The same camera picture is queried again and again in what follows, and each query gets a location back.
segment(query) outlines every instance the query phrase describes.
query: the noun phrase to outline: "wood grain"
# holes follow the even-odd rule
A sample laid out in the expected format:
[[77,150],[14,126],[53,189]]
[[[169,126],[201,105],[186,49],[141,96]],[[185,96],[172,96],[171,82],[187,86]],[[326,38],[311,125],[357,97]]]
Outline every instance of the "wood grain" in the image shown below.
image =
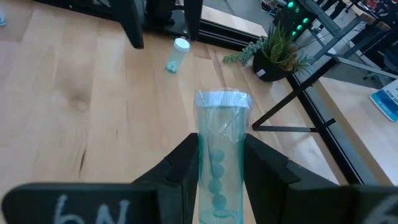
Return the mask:
[[377,90],[331,78],[321,78],[314,87],[375,178],[381,184],[398,185],[398,126],[369,99]]
[[[32,181],[131,182],[195,132],[195,90],[250,93],[251,123],[292,91],[286,80],[264,83],[250,67],[224,64],[230,50],[194,42],[172,75],[164,70],[170,37],[145,34],[145,49],[136,50],[116,22],[0,3],[15,12],[0,29],[0,195]],[[267,124],[312,125],[297,100]],[[318,134],[249,132],[346,184]],[[245,205],[254,223],[247,195]]]

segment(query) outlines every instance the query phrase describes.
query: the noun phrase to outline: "white bottle cap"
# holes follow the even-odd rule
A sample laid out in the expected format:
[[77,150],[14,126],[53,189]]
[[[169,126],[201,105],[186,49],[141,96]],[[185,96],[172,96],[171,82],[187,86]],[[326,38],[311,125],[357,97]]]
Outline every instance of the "white bottle cap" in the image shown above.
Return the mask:
[[179,51],[187,52],[191,46],[187,40],[183,38],[176,38],[174,40],[174,47]]

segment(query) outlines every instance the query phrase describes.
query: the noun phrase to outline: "black plant pot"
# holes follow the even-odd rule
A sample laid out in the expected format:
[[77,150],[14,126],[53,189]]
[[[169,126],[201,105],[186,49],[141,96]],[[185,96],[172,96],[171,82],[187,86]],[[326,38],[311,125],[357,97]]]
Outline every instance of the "black plant pot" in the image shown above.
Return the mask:
[[261,50],[258,50],[254,54],[252,69],[261,80],[266,82],[281,80],[293,73],[282,70],[278,66],[270,63]]

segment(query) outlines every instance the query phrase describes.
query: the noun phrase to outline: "black metal bar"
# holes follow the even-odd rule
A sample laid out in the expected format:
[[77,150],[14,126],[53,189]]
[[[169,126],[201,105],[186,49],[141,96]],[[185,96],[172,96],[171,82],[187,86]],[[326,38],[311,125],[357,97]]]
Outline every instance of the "black metal bar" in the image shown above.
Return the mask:
[[299,0],[302,6],[308,11],[314,13],[318,17],[318,21],[325,27],[325,29],[336,39],[340,38],[343,33],[342,29],[329,17],[328,14],[312,0]]
[[[292,76],[287,77],[287,81],[290,83],[292,88],[298,88],[301,85],[301,82],[294,74]],[[314,105],[313,101],[311,100],[310,96],[306,91],[303,91],[301,94],[299,94],[297,98],[300,100],[305,111],[307,112],[308,116],[310,117],[312,123],[315,126],[321,126],[327,123],[323,119],[322,115],[317,109],[317,106]],[[328,147],[334,160],[338,164],[347,182],[349,184],[365,184],[365,181],[357,173],[355,166],[351,163],[344,149],[340,146],[339,142],[331,133],[330,128],[329,127],[323,129],[320,128],[318,129],[318,132],[323,142]]]
[[317,128],[288,127],[288,126],[259,126],[256,131],[278,131],[278,132],[318,132]]
[[317,130],[319,131],[320,129],[325,129],[331,126],[332,124],[336,123],[336,120],[334,118],[328,120],[327,122],[321,124],[319,127],[317,127]]
[[242,48],[248,46],[248,43],[237,42],[234,39],[224,39],[222,36],[218,37],[217,35],[202,30],[199,30],[198,40],[205,44],[211,44],[230,50],[242,50]]
[[222,24],[218,24],[213,21],[206,20],[206,19],[200,19],[200,28],[203,30],[208,30],[210,32],[217,31],[217,34],[220,34],[220,35],[234,36],[236,34],[239,34],[239,37],[240,37],[239,40],[245,41],[245,42],[258,40],[260,38],[257,35],[250,34],[248,32],[237,30],[234,28],[230,28],[228,26],[224,26]]
[[272,115],[276,114],[280,109],[286,106],[289,102],[291,102],[296,96],[301,94],[305,89],[307,89],[310,85],[315,83],[322,75],[324,75],[329,69],[337,64],[337,61],[332,58],[327,61],[322,67],[319,68],[313,75],[308,77],[300,86],[294,88],[291,93],[289,93],[283,100],[281,100],[278,104],[276,104],[271,110],[266,112],[261,118],[259,118],[256,122],[252,124],[253,130],[257,130],[257,128],[268,120]]
[[322,40],[318,37],[318,35],[316,35],[316,33],[314,33],[313,30],[308,29],[308,31],[310,31],[310,33],[312,34],[312,36],[318,41],[318,43],[322,46],[325,47],[325,44],[322,42]]
[[354,3],[351,3],[348,8],[346,9],[346,13],[349,11],[349,9],[351,9],[354,6]]

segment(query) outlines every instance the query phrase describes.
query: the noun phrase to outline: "teal bead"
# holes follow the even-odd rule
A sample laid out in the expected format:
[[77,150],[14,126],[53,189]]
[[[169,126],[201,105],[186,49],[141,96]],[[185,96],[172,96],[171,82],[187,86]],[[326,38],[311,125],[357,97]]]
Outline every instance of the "teal bead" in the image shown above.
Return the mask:
[[212,162],[222,162],[224,157],[225,153],[221,149],[210,150],[210,159]]
[[219,194],[221,192],[221,189],[223,188],[223,184],[219,179],[211,179],[209,181],[209,184],[207,185],[207,189],[209,190],[210,193],[212,194]]
[[224,210],[226,206],[226,197],[221,194],[216,194],[211,199],[211,203],[213,204],[215,209]]
[[175,61],[168,62],[166,65],[166,70],[170,73],[177,72],[177,63]]
[[210,173],[213,173],[214,179],[220,179],[224,175],[224,167],[220,164],[213,164]]

